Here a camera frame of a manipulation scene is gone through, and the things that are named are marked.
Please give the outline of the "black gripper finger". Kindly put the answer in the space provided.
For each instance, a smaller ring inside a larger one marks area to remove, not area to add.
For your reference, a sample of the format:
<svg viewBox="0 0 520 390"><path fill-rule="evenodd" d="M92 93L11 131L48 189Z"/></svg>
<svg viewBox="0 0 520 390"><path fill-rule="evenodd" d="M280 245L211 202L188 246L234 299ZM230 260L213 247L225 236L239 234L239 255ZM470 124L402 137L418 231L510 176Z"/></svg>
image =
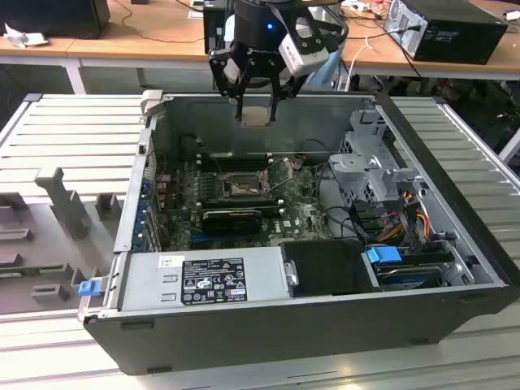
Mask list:
<svg viewBox="0 0 520 390"><path fill-rule="evenodd" d="M280 83L281 67L277 63L271 64L269 79L271 82L271 110L270 122L275 122L278 103L287 99L294 98L299 93L301 87L306 82L306 76L290 76L284 84Z"/></svg>
<svg viewBox="0 0 520 390"><path fill-rule="evenodd" d="M236 101L235 119L242 120L245 90L253 78L255 60L244 56L240 50L212 50L209 65L214 82L223 97Z"/></svg>

